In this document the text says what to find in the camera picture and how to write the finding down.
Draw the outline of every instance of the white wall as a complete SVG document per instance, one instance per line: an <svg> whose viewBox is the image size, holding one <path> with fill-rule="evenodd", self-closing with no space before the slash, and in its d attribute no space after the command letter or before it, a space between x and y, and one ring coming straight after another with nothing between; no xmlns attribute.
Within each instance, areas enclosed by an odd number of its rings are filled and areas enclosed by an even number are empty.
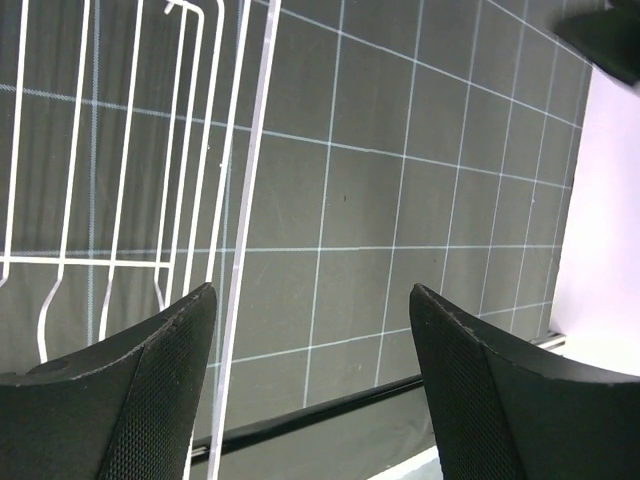
<svg viewBox="0 0 640 480"><path fill-rule="evenodd" d="M640 375L640 97L594 69L551 314L566 356Z"/></svg>

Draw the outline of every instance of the white wire rack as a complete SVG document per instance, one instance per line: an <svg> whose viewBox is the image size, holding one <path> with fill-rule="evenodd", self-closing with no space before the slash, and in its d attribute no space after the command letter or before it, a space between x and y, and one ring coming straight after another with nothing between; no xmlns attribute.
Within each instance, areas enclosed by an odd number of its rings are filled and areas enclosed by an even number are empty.
<svg viewBox="0 0 640 480"><path fill-rule="evenodd" d="M2 277L0 278L0 288L2 288L9 280L11 274L11 266L13 264L44 264L44 265L57 265L57 276L55 283L51 287L49 294L46 296L38 317L37 324L37 346L41 362L48 360L47 354L47 312L49 306L53 301L56 292L60 285L64 281L65 267L68 265L83 265L83 266L102 266L108 267L108 282L104 295L104 301L102 303L102 310L100 314L100 324L98 339L103 340L107 334L107 323L109 318L109 304L111 299L113 281L116 268L118 269L140 269L148 268L153 269L154 276L154 289L157 297L158 309L164 309L172 298L172 291L174 289L174 277L176 267L176 256L178 252L178 236L179 225L181 221L181 215L183 210L183 203L185 197L185 177L187 172L187 162L190 146L190 137L193 125L193 111L194 102L196 98L198 71L201 61L203 32L205 21L205 14L197 5L192 4L186 0L166 0L165 14L175 15L175 10L179 10L180 14L180 31L178 38L178 48L176 52L175 61L175 76L173 81L173 94L171 99L171 114L169 117L169 134L167 136L166 157L164 163L164 175L162 184L162 199L160 207L160 219L158 228L158 243L157 251L155 254L155 260L125 260L118 258L119 238L121 233L121 220L123 210L123 197L125 184L127 182L127 163L129 159L129 146L131 141L131 123L134 110L135 94L136 94L136 79L138 72L138 58L140 55L140 35L144 28L143 22L143 10L145 0L137 0L137 6L135 10L135 33L133 40L133 53L130 65L130 80L128 90L128 101L126 108L126 120L124 127L124 140L122 143L122 155L120 160L120 174L118 182L118 193L116 199L115 220L113 226L113 236L111 239L111 249L108 259L96 259L87 257L73 257L67 256L67 250L69 248L69 224L71 218L71 206L74 194L74 176L76 173L76 161L78 155L78 136L80 129L80 116L83 108L82 92L85 81L85 66L87 57L87 37L89 30L89 14L91 10L91 0L83 0L82 10L82 29L80 38L80 50L79 61L77 68L77 83L76 94L74 103L73 122L71 128L71 148L68 163L68 175L66 180L66 194L64 203L64 215L62 224L62 234L60 237L60 249L57 256L24 256L15 255L12 250L13 231L15 225L16 214L16 190L17 190L17 176L18 176L18 164L20 162L20 132L24 127L22 122L22 105L24 95L24 75L25 75L25 56L26 56L26 44L28 38L28 18L29 18L29 0L22 0L21 20L20 20L20 37L18 47L18 65L17 65L17 78L16 78L16 95L15 95L15 113L13 123L13 139L11 147L11 166L9 175L9 195L7 201L7 225L5 230L4 241L4 253L0 256L0 262L2 263ZM209 136L211 128L211 120L213 115L214 98L216 94L216 80L218 78L218 66L220 62L220 51L223 38L223 27L225 18L225 3L224 0L212 0L216 4L217 16L215 18L215 37L213 39L213 54L211 58L211 71L209 75L208 91L206 93L206 107L204 116L204 128L202 131L202 139L200 142L200 152L197 167L196 186L193 192L193 209L191 211L191 221L188 237L188 247L186 255L186 271L184 275L184 281L182 285L182 295L186 295L191 288L192 268L194 262L194 252L196 244L196 235L199 228L199 213L200 206L203 201L210 202L211 198L203 197L203 181L207 168L212 168L207 162L207 152L209 150ZM235 339L236 322L238 315L238 305L240 299L240 291L242 286L242 273L244 268L245 251L247 244L247 234L249 229L249 220L251 215L251 205L253 199L253 191L256 179L256 169L258 165L258 158L260 152L260 140L262 136L264 116L266 110L267 95L269 91L269 80L271 74L271 65L273 62L273 54L275 48L275 40L278 28L278 18L280 14L281 0L271 0L268 7L267 21L263 39L263 50L260 61L260 72L258 77L258 89L255 97L253 121L251 127L249 153L247 157L247 166L245 171L245 181L242 193L242 201L240 208L239 227L236 239L236 248L233 260L233 273L231 278L230 293L228 299L227 318L224 328L224 342L222 345L221 356L221 368L219 383L217 386L216 404L214 408L214 422L212 427L212 455L209 462L208 478L215 479L218 476L218 470L220 465L220 452L222 443L222 433L225 421L226 406L228 399L228 390L230 383L231 372L231 358L233 354L233 344ZM207 260L207 269L205 280L210 282L213 279L215 252L218 243L218 234L220 230L220 220L222 214L222 205L225 192L225 184L227 180L227 171L229 166L229 158L231 155L231 146L233 141L233 132L236 121L236 110L238 103L238 96L240 92L240 80L242 75L242 67L244 60L244 52L246 47L247 29L249 24L249 14L251 10L251 1L246 0L242 6L240 27L238 32L238 48L235 59L235 67L233 73L233 82L230 93L230 106L228 110L228 117L226 123L226 131L224 136L224 144L222 151L222 158L219 162L216 161L213 168L219 168L219 181L218 188L215 197L215 210L213 223L210 226L210 247L209 256ZM177 104L178 94L181 88L180 79L182 78L182 64L183 56L185 55L185 31L187 26L187 19L189 15L195 15L197 21L195 44L192 52L187 52L187 55L192 54L193 59L191 62L190 81L188 86L188 100L187 110L184 128L184 138L182 143L182 151L180 156L180 164L178 168L178 187L176 193L175 213L173 215L172 223L172 236L170 242L169 260L162 261L162 245L164 241L164 231L167 222L170 221L167 215L167 203L169 197L169 180L171 173L171 158L173 154L174 140L175 140L175 124L177 117ZM166 284L164 289L161 285L161 271L165 270L167 274ZM185 467L185 478L189 476L189 460L190 455L187 456L187 462Z"/></svg>

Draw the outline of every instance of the black metal rod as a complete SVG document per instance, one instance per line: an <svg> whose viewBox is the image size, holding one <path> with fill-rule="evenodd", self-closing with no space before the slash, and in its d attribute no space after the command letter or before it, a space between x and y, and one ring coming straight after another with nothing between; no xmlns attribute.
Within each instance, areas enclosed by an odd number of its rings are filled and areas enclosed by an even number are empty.
<svg viewBox="0 0 640 480"><path fill-rule="evenodd" d="M422 386L422 376L415 375L335 400L329 400L312 407L296 410L269 420L234 428L224 433L222 455L272 440L281 435L339 417L389 398L397 397ZM211 437L194 441L191 465L206 462L209 459L210 449Z"/></svg>

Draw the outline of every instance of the wire rack prong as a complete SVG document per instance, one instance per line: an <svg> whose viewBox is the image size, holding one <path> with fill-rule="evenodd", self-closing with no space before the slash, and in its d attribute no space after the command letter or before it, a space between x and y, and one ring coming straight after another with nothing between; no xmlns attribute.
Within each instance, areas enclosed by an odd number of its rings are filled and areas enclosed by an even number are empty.
<svg viewBox="0 0 640 480"><path fill-rule="evenodd" d="M175 2L168 1L164 10L165 14L169 14ZM167 197L169 193L169 174L171 172L171 155L173 154L173 140L175 136L176 112L178 108L178 93L180 90L180 73L182 71L182 54L184 52L184 34L187 26L187 9L182 7L182 15L180 18L180 36L178 38L178 51L176 53L176 68L173 79L173 95L171 97L171 116L169 117L169 135L167 138L167 155L164 165L164 180L162 185L162 200L160 204L160 223L158 226L158 244L156 250L156 264L160 262L162 256L162 242L164 241L164 224L167 215ZM163 310L165 307L162 289L160 288L160 267L156 267L153 272L153 283L158 299L158 308Z"/></svg>
<svg viewBox="0 0 640 480"><path fill-rule="evenodd" d="M218 67L220 65L220 51L222 49L222 34L224 30L224 15L225 15L225 7L223 0L216 0L216 4L218 7L218 18L216 21L216 37L214 40L213 46L213 55L211 58L211 73L209 74L209 91L207 94L207 105L205 108L204 114L204 130L202 132L202 142L200 144L200 160L198 163L198 175L196 179L196 189L193 200L193 212L191 213L191 230L189 232L189 246L187 248L187 262L185 267L184 274L184 283L182 286L182 295L186 295L190 290L190 282L191 282L191 272L193 268L193 254L196 246L196 234L198 233L198 220L200 216L200 203L202 201L202 185L204 182L204 170L206 166L207 153L209 150L209 134L211 133L211 118L213 116L213 100L215 98L216 93L216 82L218 78ZM232 109L235 111L236 105L232 102L229 107L229 110ZM235 127L234 123L227 123L227 131L233 131ZM227 179L227 164L220 170L220 179L218 182L218 193L216 195L216 205L215 205L215 214L214 214L214 222L216 215L218 216L218 224L220 223L219 217L220 212L222 211L222 196L224 194L224 189L226 185Z"/></svg>
<svg viewBox="0 0 640 480"><path fill-rule="evenodd" d="M222 147L222 161L220 162L220 178L218 179L218 191L216 193L216 208L213 215L213 225L211 226L211 241L209 243L209 259L207 261L207 271L205 281L213 280L213 269L216 260L216 246L220 233L220 219L222 217L222 204L224 203L224 192L227 182L227 172L229 171L229 159L231 157L231 146L233 145L233 132L236 124L236 112L238 110L238 95L240 93L240 80L242 78L242 66L244 64L244 52L247 44L247 30L249 27L249 15L251 12L251 2L244 2L242 17L240 20L240 31L238 34L238 49L236 61L233 69L233 82L231 84L231 97L229 100L229 112L227 113L227 128L224 134L224 145Z"/></svg>
<svg viewBox="0 0 640 480"><path fill-rule="evenodd" d="M111 299L111 290L113 287L113 278L115 276L115 260L118 252L118 239L120 238L120 222L122 220L122 201L124 198L124 185L127 175L127 161L129 159L129 140L131 138L131 120L133 117L133 100L136 91L136 78L138 73L138 56L140 53L140 31L142 30L142 10L144 0L138 0L136 10L136 30L133 40L133 58L131 60L131 76L129 79L129 99L127 100L127 117L124 127L124 140L122 142L122 160L120 163L120 180L118 182L118 200L116 204L116 218L113 226L113 239L111 242L111 262L109 265L107 291L104 302L102 304L102 312L100 314L100 330L98 332L98 340L104 340L107 334L107 318L109 315L109 300Z"/></svg>
<svg viewBox="0 0 640 480"><path fill-rule="evenodd" d="M22 97L24 95L24 57L27 47L27 24L29 20L29 0L22 0L20 13L20 43L18 47L18 75L16 78L16 104L13 115L13 141L11 143L11 172L9 173L9 199L7 201L7 228L4 238L5 259L2 265L0 287L9 280L11 269L11 245L13 240L13 220L16 206L16 182L18 177L18 154L20 152L20 127L22 119Z"/></svg>
<svg viewBox="0 0 640 480"><path fill-rule="evenodd" d="M202 49L202 35L204 32L204 12L198 6L189 2L179 0L178 5L195 12L198 16L198 27L196 30L196 43L193 53L193 65L191 66L191 80L189 83L189 96L187 100L187 115L184 129L184 139L182 142L182 155L180 158L180 174L178 177L178 192L176 198L176 209L173 218L173 234L171 239L171 252L169 254L169 272L167 274L167 289L164 296L164 304L171 303L171 293L173 291L173 281L176 268L176 256L178 253L178 237L180 234L180 218L182 216L182 202L184 200L184 183L187 173L187 160L189 158L189 145L191 139L191 127L193 124L193 107L195 102L196 87L198 83L198 69L200 67L200 51Z"/></svg>
<svg viewBox="0 0 640 480"><path fill-rule="evenodd" d="M80 60L78 61L78 80L76 82L76 101L73 111L73 127L71 132L71 151L69 153L69 172L67 174L67 193L64 202L64 218L62 220L62 238L60 239L60 263L58 264L58 276L53 288L47 295L38 316L38 352L40 362L47 361L47 342L45 328L47 323L47 312L49 305L53 301L62 279L64 277L65 259L67 256L67 244L69 240L69 221L71 219L71 202L73 200L73 181L76 172L76 160L78 156L78 134L80 131L80 112L82 111L82 91L84 87L85 64L87 60L87 36L89 31L89 12L91 0L84 0L84 10L82 13L82 36L80 40Z"/></svg>

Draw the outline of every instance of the white grid line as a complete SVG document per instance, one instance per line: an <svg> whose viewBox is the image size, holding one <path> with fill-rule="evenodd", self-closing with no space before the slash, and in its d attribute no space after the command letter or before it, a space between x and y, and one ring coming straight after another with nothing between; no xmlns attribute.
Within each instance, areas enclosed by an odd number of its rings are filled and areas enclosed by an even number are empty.
<svg viewBox="0 0 640 480"><path fill-rule="evenodd" d="M89 259L93 259L96 225L96 165L98 158L98 93L100 82L100 0L93 4L93 65L91 85L91 139L89 153ZM93 343L95 272L87 273L87 346Z"/></svg>
<svg viewBox="0 0 640 480"><path fill-rule="evenodd" d="M345 0L340 1L340 20L339 20L339 31L342 30L342 25L344 22L344 2ZM331 114L329 117L329 138L327 145L327 157L324 169L324 185L322 189L322 210L320 213L320 232L318 235L318 249L316 256L316 273L315 279L313 282L313 300L311 304L311 325L309 328L309 347L307 352L307 368L304 379L304 397L302 407L307 406L307 401L309 397L309 374L311 371L311 347L313 345L313 330L315 328L315 320L316 320L316 305L318 301L318 280L320 277L320 253L322 249L322 237L324 234L324 216L327 207L327 188L329 186L329 168L331 166L331 146L333 140L333 120L336 111L336 93L338 90L338 75L340 73L340 54L341 54L341 46L342 46L342 36L338 35L338 41L336 44L336 62L333 71L333 92L331 95Z"/></svg>
<svg viewBox="0 0 640 480"><path fill-rule="evenodd" d="M413 49L413 58L418 58L418 51L420 49L420 34L422 33L422 13L424 11L424 0L420 0L418 6L418 24L416 27L416 43ZM384 299L384 312L382 314L381 332L385 331L387 326L387 312L389 310L389 292L391 291L391 276L393 273L393 260L395 257L396 241L398 237L398 223L400 219L400 206L402 204L402 186L404 184L404 169L407 163L407 146L409 145L409 129L411 126L411 109L413 106L413 91L416 83L416 64L413 64L411 70L411 85L409 87L409 107L407 108L407 120L404 131L404 146L402 147L402 167L400 168L400 185L398 187L398 202L396 205L396 220L393 227L393 244L391 247L391 258L389 260L389 276L387 278L387 292ZM378 386L380 381L380 363L382 361L382 348L384 345L384 336L380 336L380 345L378 346L378 361L376 364L376 376L374 386Z"/></svg>
<svg viewBox="0 0 640 480"><path fill-rule="evenodd" d="M551 64L551 78L549 79L549 90L547 92L547 104L546 104L546 109L549 110L549 106L551 105L551 94L553 92L553 80L556 74L556 65L558 63L558 45L556 45L556 47L553 49L553 62ZM534 175L534 179L537 180L538 179L538 173L540 171L540 160L542 159L542 147L544 145L544 137L545 137L545 133L547 130L547 118L548 117L544 117L544 120L542 121L542 135L540 137L540 148L538 149L538 161L536 162L536 173ZM527 219L527 229L526 229L526 233L524 236L524 243L527 243L527 240L529 239L529 230L531 228L531 217L533 216L533 208L535 205L535 198L536 198L536 183L533 183L533 191L531 192L531 205L529 206L529 217ZM518 296L520 295L520 284L522 281L522 271L524 269L524 261L526 258L526 251L522 252L522 259L520 261L520 272L518 274L518 283L516 285L516 295L515 295L515 299L514 299L514 307L518 304ZM513 322L516 318L516 311L513 311L513 314L511 315L511 325L509 327L509 332L513 332Z"/></svg>
<svg viewBox="0 0 640 480"><path fill-rule="evenodd" d="M336 340L335 342L328 342L328 343L320 343L317 345L311 345L311 347L298 347L298 348L292 348L289 350L282 350L279 352L270 352L270 353L263 353L260 355L252 355L250 357L242 357L242 358L238 358L233 360L231 363L232 364L237 364L237 363L245 363L245 362L251 362L254 360L264 360L266 358L273 358L273 357L279 357L281 355L289 355L292 353L302 353L302 352L307 352L309 349L311 350L317 350L320 348L326 348L326 347L334 347L336 345L343 345L345 343L351 343L351 342L357 342L359 340L367 340L370 338L377 338L380 336L386 336L386 335L393 335L396 333L404 333L404 332L408 332L410 331L410 328L400 328L397 330L390 330L388 332L382 332L382 333L372 333L370 335L362 335L360 337L351 337L351 338L345 338L343 340ZM219 367L220 364L219 363L210 363L207 365L207 368L216 368Z"/></svg>
<svg viewBox="0 0 640 480"><path fill-rule="evenodd" d="M539 249L539 250L555 250L561 248L562 245L373 245L373 246L360 246L360 247L249 247L246 249L247 253L332 253L332 252L360 252L360 251L420 251L420 250L488 250L489 248L496 249ZM162 253L169 253L171 250L163 249ZM185 254L188 249L178 248L177 253ZM207 254L209 248L196 248L195 253ZM229 254L234 253L233 247L221 247L216 249L216 253ZM83 257L87 256L88 250L68 250L67 257ZM92 252L94 256L109 255L111 250L99 249ZM153 255L156 253L155 249L122 249L118 250L118 255ZM59 250L24 250L24 251L12 251L12 259L19 260L20 257L57 257L60 254Z"/></svg>
<svg viewBox="0 0 640 480"><path fill-rule="evenodd" d="M12 85L7 85L7 84L0 84L0 91L8 91L8 92L14 92L15 91L15 87ZM26 95L33 95L33 96L38 96L38 97L43 97L43 98L49 98L52 100L59 100L59 101L72 101L73 97L68 97L66 95L59 95L59 94L53 94L50 92L45 92L42 90L33 90L33 89L24 89L24 93ZM513 101L514 103L518 103L515 99L510 98L505 96L505 99L509 100L509 101ZM83 100L83 103L88 103L93 105L93 101L92 100ZM118 105L115 103L109 103L109 102L101 102L101 101L97 101L95 102L96 105L98 105L99 107L103 107L103 108L108 108L108 109L115 109L115 110L122 110L122 111L126 111L126 107L122 106L122 105ZM141 115L149 115L149 116L153 116L153 117L160 117L160 118L170 118L170 114L168 113L164 113L164 112L158 112L155 110L148 110L148 109L144 109L144 108L137 108L134 107L133 108L133 112L137 113L137 114L141 114ZM185 120L185 117L182 115L176 115L176 119L177 120ZM203 124L204 120L202 118L193 118L193 123L198 123L198 124ZM214 127L219 127L219 128L225 128L226 124L224 122L219 122L219 121L212 121L211 125ZM243 131L243 132L250 132L251 129L249 127L245 127L245 126L240 126L240 125L236 125L234 127L234 129L238 130L238 131ZM275 137L275 138L285 138L285 139L289 139L289 140L296 140L296 141L300 141L300 142L305 142L305 143L312 143L315 145L323 145L328 147L329 145L331 145L332 148L343 148L345 150L352 150L352 151L356 151L356 152L364 152L364 153L376 153L376 154L380 154L380 155L387 155L390 157L394 157L394 158L398 158L398 159L402 159L403 157L405 157L402 153L397 153L397 152L389 152L389 151L385 151L385 150L378 150L378 149L374 149L374 148L367 148L367 147L361 147L361 146L356 146L356 145L347 145L347 144L343 144L343 143L337 143L337 142L328 142L326 140L319 140L319 139L315 139L315 138L308 138L308 137L302 137L299 135L292 135L292 134L288 134L288 133L282 133L282 132L276 132L276 131L272 131L272 130L264 130L263 132L264 135L270 136L270 137ZM424 162L424 163L430 163L433 165L439 165L439 166L443 166L443 167L449 167L449 168L457 168L457 169L461 169L461 170L468 170L468 171L473 171L473 172L479 172L479 173L484 173L487 175L499 175L502 177L507 177L507 178L513 178L516 180L522 180L523 182L529 182L529 183L533 183L534 179L531 178L527 178L527 177L521 177L518 175L511 175L511 174L506 174L506 173L499 173L499 172L494 172L492 170L484 170L481 168L475 168L475 167L469 167L467 165L455 165L455 164L451 164L451 163L446 163L446 162L441 162L438 160L433 160L433 159L428 159L428 158L422 158L422 157L416 157L413 155L406 155L406 158L408 160L412 160L412 161L416 161L416 162ZM560 185L557 183L553 183L553 182L546 182L543 180L538 180L537 181L538 184L542 184L542 185L548 185L550 187L555 187L555 188L564 188L564 189L571 189L572 187L570 186L566 186L566 185Z"/></svg>
<svg viewBox="0 0 640 480"><path fill-rule="evenodd" d="M257 3L262 4L262 5L266 5L266 1L265 1L265 0L255 0L255 1L256 1ZM499 5L496 5L493 1L491 1L491 0L486 0L486 1L488 1L489 3L491 3L491 4L495 5L495 6L496 6L497 8L499 8L500 10L504 10L504 11L505 11L506 13L508 13L510 16L514 16L515 18L517 18L517 19L518 19L518 21L520 21L520 22L522 22L522 21L523 21L523 20L522 20L521 18L519 18L517 15L514 15L513 13L511 13L511 12L509 12L508 10L504 9L504 7L501 7L501 6L499 6ZM536 112L538 112L538 113L541 113L541 114L543 114L543 115L545 115L545 116L549 116L549 117L551 117L551 118L555 118L556 120L558 120L558 121L560 121L560 122L563 122L563 123L566 123L566 124L569 124L569 125L571 125L571 126L573 126L573 127L578 127L578 128L580 128L580 126L579 126L579 125L574 125L574 124L572 124L571 122L569 122L568 120L565 120L564 118L557 117L556 115L553 115L553 114L551 114L551 113L549 113L549 112L545 112L544 110L542 110L542 109L540 109L540 108L537 108L537 107L535 107L535 106L533 106L533 105L530 105L530 104L528 104L528 103L524 103L524 102L522 102L522 101L520 101L520 100L518 100L518 99L515 99L515 98L509 98L509 97L507 97L506 95L504 95L504 94L502 94L502 93L500 93L500 92L496 92L495 90L491 90L490 88L484 87L484 86L482 86L482 85L478 85L478 84L474 83L474 82L471 80L471 77L470 77L469 79L465 79L465 78L459 77L459 76L457 76L457 75L455 75L455 74L453 74L453 73L447 72L446 70L442 70L442 69L440 69L440 68L438 68L438 67L435 67L435 66L433 66L433 65L430 65L430 64L428 64L428 63L422 62L422 61L417 60L417 59L415 59L415 60L414 60L413 58L411 58L411 57L410 57L410 56L408 56L408 55L405 55L405 54L400 53L400 52L396 52L395 50L392 50L392 49L390 49L390 48L383 47L382 45L378 45L378 44L376 44L376 43L370 42L370 41L368 41L368 40L365 40L365 39L363 39L363 38L357 37L356 35L352 35L352 34L350 34L350 33L344 32L344 31L342 31L342 30L338 30L338 29L336 29L336 28L334 28L334 27L331 27L331 26L329 26L329 25L325 25L324 23L318 22L318 21L313 20L313 19L311 19L311 18L309 18L309 17L305 17L304 15L300 15L299 13L292 12L291 10L287 10L287 9L283 8L283 9L282 9L282 13L284 13L284 14L286 14L286 15L290 16L290 17L297 18L298 20L301 20L301 21L303 21L303 22L309 23L309 24L311 24L311 25L315 25L315 26L317 26L317 27L320 27L320 28L322 28L323 30L328 30L328 31L330 31L330 32L333 32L333 33L335 33L335 34L339 35L339 36L343 36L343 37L348 38L348 39L350 39L350 40L353 40L353 41L355 41L355 42L361 43L361 44L363 44L363 45L367 45L367 46L372 47L372 48L375 48L375 49L377 49L377 50L381 50L381 51L383 51L383 52L389 53L389 54L391 54L391 55L393 55L393 56L396 56L396 57L398 57L398 58L402 58L402 59L407 60L407 61L409 61L409 62L416 63L417 65L420 65L421 67L425 67L425 68L427 68L427 69L429 69L429 70L433 70L433 71L435 71L435 72L441 73L441 74L443 74L443 75L445 75L445 76L447 76L447 77L451 77L451 78L456 79L456 80L458 80L458 81L460 81L460 82L462 82L462 83L465 83L465 84L471 85L471 86L476 87L476 88L480 88L480 89L485 90L485 91L487 91L487 92L489 92L489 93L493 93L494 95L497 95L497 96L499 96L499 97L502 97L502 98L505 98L505 99L508 99L508 100L512 100L513 102L517 103L518 105L522 105L523 107L526 107L526 108L529 108L529 109L531 109L531 110L534 110L534 111L536 111ZM566 47L566 46L562 45L561 43L559 43L557 40L553 39L552 37L548 36L548 35L547 35L547 34L545 34L544 32L542 32L542 31L540 31L539 29L535 28L533 25L530 25L530 24L528 24L528 23L526 23L526 22L525 22L525 24L526 24L529 28L531 28L532 30L536 31L536 32L537 32L537 33L539 33L540 35L542 35L542 36L546 37L547 39L549 39L549 40L550 40L551 42L553 42L556 46L560 46L560 47L564 48L565 50L567 50L568 52L570 52L570 53L571 53L571 54L573 54L574 56L576 56L576 57L578 57L579 59L581 59L583 62L585 61L585 60L584 60L584 59L583 59L579 54L575 53L574 51L572 51L572 50L571 50L571 49L569 49L568 47Z"/></svg>
<svg viewBox="0 0 640 480"><path fill-rule="evenodd" d="M529 0L524 2L524 19L527 17L527 10L529 8ZM523 23L520 27L520 38L518 40L518 52L516 54L516 66L513 73L513 86L511 87L511 96L515 97L516 87L518 85L518 72L520 71L520 60L522 57L522 44L524 43L524 27ZM493 236L496 230L496 220L498 218L498 207L500 205L500 189L502 187L502 176L504 173L504 165L507 158L507 146L509 145L509 131L511 129L511 115L513 113L513 102L509 102L509 114L507 116L507 131L504 135L504 145L502 148L502 163L500 164L500 174L498 175L498 192L496 193L496 208L493 211L493 221L491 224L491 236L489 237L489 245L493 244ZM480 308L478 309L478 315L482 313L482 307L484 306L484 294L487 289L487 277L489 276L489 261L491 260L491 247L489 247L489 253L487 255L487 263L484 268L484 280L482 281L482 293L480 294Z"/></svg>
<svg viewBox="0 0 640 480"><path fill-rule="evenodd" d="M471 46L471 61L469 62L469 79L473 77L473 66L475 64L476 47L478 44L478 33L480 31L480 18L482 16L482 2L478 2L476 11L476 21L473 31L473 43ZM464 101L464 114L462 116L462 133L460 134L460 147L458 149L458 165L456 167L456 179L453 182L453 200L451 204L451 215L449 217L449 232L447 233L447 248L444 251L444 261L442 264L442 279L440 281L440 294L444 290L444 282L447 274L447 260L449 259L449 245L451 245L451 232L453 231L453 217L456 211L456 196L458 193L458 180L460 179L460 165L462 164L462 150L464 147L464 136L467 127L467 113L469 111L469 97L471 95L471 83L467 85L467 94Z"/></svg>
<svg viewBox="0 0 640 480"><path fill-rule="evenodd" d="M585 64L583 66L583 70L582 70L582 76L580 77L580 86L578 87L578 91L582 91L582 88L584 86L584 81L585 78L588 75L589 68L588 65ZM578 101L577 105L576 105L576 113L575 113L575 118L578 118L578 115L580 113L580 101ZM572 155L572 151L573 151L573 142L575 140L575 136L576 136L576 129L573 129L573 131L571 132L571 141L569 142L569 156L567 158L567 166L565 168L564 171L564 183L567 182L567 177L569 176L569 168L571 166L571 155ZM560 217L562 215L562 203L564 202L564 190L562 191L562 193L560 194L560 206L558 208L558 219L556 220L556 229L553 232L553 243L556 243L556 240L558 239L558 229L560 226ZM547 290L549 289L549 280L551 277L551 271L553 270L553 250L551 251L551 259L549 261L549 270L547 271L547 280L544 284L544 299L547 298ZM540 335L540 329L542 328L542 317L544 316L544 309L540 312L540 321L538 322L538 336Z"/></svg>
<svg viewBox="0 0 640 480"><path fill-rule="evenodd" d="M494 310L493 312L482 313L478 315L478 317L488 317L490 315L497 315L499 313L509 313L509 312L516 312L518 310L526 310L527 308L543 307L550 303L551 302L540 302L540 303L532 303L530 305L520 305L519 307L515 307L515 308L505 308L503 310Z"/></svg>
<svg viewBox="0 0 640 480"><path fill-rule="evenodd" d="M513 310L526 310L527 308L536 308L536 307L541 307L544 305L547 305L551 302L543 302L543 303L534 303L531 305L522 305L520 307L515 307L515 308L506 308L504 310L496 310L494 312L487 312L487 313L483 313L482 316L483 317L487 317L487 316L491 316L491 315L497 315L500 313L508 313L511 312ZM232 364L238 364L238 363L246 363L246 362L252 362L255 360L264 360L267 358L273 358L273 357L279 357L282 355L290 355L293 353L302 353L302 352L307 352L309 349L311 350L318 350L318 349L322 349L322 348L327 348L327 347L335 347L337 345L344 345L345 343L351 343L351 342L357 342L360 340L368 340L371 338L378 338L378 337L386 337L388 335L396 335L398 333L406 333L406 332L410 332L411 331L411 327L406 327L406 328L398 328L398 329L394 329L394 330L388 330L386 332L380 332L380 333L372 333L369 335L361 335L358 337L351 337L351 338L345 338L342 340L336 340L333 342L327 342L327 343L319 343L316 345L311 345L310 347L298 347L298 348L291 348L288 350L281 350L278 352L270 352L270 353L263 353L263 354L259 354L259 355L251 355L249 357L241 357L241 358L237 358L234 359ZM207 365L207 368L217 368L220 366L219 362L215 362L215 363L210 363Z"/></svg>
<svg viewBox="0 0 640 480"><path fill-rule="evenodd" d="M510 12L508 9L506 9L505 7L503 7L502 5L498 4L495 2L495 0L486 0L488 3L490 3L491 5L493 5L494 7L498 8L499 10L502 10L504 13L506 13L507 15L509 15L510 17L515 18L518 22L521 22L523 25L526 25L527 27L529 27L531 30L533 30L534 32L539 33L540 35L542 35L543 37L547 38L548 40L550 40L551 42L553 42L556 47L560 47L563 50L565 50L566 52L569 52L571 55L573 55L574 57L582 60L583 63L588 63L584 57L582 55L580 55L579 53L575 52L572 48L566 46L564 43L560 42L555 35L549 35L546 32L543 32L542 30L540 30L539 28L534 27L533 25L531 25L530 23L527 23L526 21L526 7L525 7L525 14L524 17L525 18L520 18L518 15L516 15L513 12Z"/></svg>

